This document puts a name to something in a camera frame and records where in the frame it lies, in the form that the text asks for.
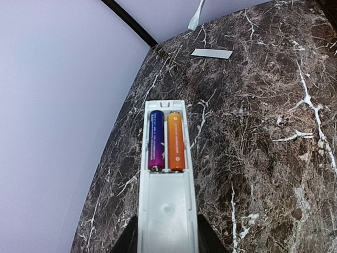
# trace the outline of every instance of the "white plastic casing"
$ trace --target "white plastic casing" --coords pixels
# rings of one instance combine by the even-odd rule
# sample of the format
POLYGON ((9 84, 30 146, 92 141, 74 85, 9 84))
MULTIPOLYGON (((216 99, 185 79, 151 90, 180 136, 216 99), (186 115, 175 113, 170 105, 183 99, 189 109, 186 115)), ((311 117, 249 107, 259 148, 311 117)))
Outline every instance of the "white plastic casing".
POLYGON ((137 253, 199 253, 192 159, 186 108, 183 100, 158 100, 145 103, 140 192, 138 208, 137 253), (150 113, 165 115, 165 169, 148 170, 150 113), (182 116, 185 143, 183 172, 171 172, 167 166, 167 116, 182 116))

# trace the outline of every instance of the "marble countertop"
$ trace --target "marble countertop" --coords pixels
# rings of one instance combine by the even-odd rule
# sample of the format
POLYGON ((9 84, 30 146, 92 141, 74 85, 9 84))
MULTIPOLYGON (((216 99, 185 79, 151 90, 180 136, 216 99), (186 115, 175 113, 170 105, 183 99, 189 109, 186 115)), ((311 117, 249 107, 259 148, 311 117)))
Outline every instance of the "marble countertop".
POLYGON ((108 252, 137 214, 144 104, 165 99, 185 100, 198 210, 227 249, 337 252, 337 34, 309 0, 251 7, 149 51, 71 252, 108 252))

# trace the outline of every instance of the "black object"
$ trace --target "black object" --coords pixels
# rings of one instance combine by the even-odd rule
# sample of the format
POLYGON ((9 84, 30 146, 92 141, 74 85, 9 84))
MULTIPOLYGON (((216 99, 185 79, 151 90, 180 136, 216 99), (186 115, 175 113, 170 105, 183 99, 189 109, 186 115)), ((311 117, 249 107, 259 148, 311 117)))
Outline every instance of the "black object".
POLYGON ((137 253, 138 217, 134 216, 118 238, 110 253, 137 253))
POLYGON ((332 26, 337 31, 337 1, 336 0, 318 0, 321 4, 322 9, 332 24, 332 26))
POLYGON ((102 0, 107 7, 118 15, 132 30, 139 35, 150 47, 158 45, 158 42, 114 0, 102 0))
POLYGON ((203 215, 198 215, 199 252, 229 253, 203 215))
MULTIPOLYGON (((229 253, 203 215, 198 215, 199 253, 229 253)), ((131 218, 110 253, 137 252, 137 216, 131 218)))

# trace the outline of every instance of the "white paper strip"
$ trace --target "white paper strip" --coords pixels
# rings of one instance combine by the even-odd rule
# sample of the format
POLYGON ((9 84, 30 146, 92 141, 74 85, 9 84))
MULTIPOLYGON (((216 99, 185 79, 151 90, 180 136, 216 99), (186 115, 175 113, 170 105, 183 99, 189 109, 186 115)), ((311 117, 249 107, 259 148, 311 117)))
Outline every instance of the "white paper strip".
POLYGON ((204 56, 204 57, 229 59, 229 57, 231 57, 232 53, 233 53, 233 51, 228 51, 228 50, 196 48, 191 55, 192 56, 204 56))

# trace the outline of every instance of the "blue battery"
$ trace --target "blue battery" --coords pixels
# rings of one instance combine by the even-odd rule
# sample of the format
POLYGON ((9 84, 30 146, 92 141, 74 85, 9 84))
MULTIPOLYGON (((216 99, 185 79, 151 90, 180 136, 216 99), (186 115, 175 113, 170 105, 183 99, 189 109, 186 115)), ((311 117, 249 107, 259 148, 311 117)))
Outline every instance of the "blue battery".
POLYGON ((165 167, 164 113, 150 113, 150 132, 148 139, 148 169, 161 171, 165 167))

